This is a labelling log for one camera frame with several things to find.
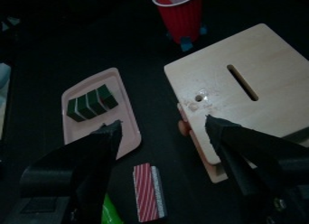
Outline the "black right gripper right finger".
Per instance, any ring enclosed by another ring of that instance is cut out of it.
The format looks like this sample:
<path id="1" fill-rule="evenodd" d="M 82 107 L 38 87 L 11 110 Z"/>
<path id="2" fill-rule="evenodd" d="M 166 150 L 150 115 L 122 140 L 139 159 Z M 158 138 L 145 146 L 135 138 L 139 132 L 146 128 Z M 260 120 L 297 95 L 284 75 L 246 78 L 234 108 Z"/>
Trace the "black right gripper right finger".
<path id="1" fill-rule="evenodd" d="M 205 132 L 244 199 L 309 199 L 309 148 L 208 116 Z"/>

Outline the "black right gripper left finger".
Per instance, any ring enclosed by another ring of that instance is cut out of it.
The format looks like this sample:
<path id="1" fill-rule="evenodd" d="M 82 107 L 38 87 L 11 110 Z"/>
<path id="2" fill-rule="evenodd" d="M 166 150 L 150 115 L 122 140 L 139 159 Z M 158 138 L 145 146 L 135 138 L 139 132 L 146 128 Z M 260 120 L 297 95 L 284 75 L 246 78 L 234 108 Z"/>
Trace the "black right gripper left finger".
<path id="1" fill-rule="evenodd" d="M 30 224 L 101 224 L 122 122 L 101 126 L 31 164 L 20 178 Z"/>

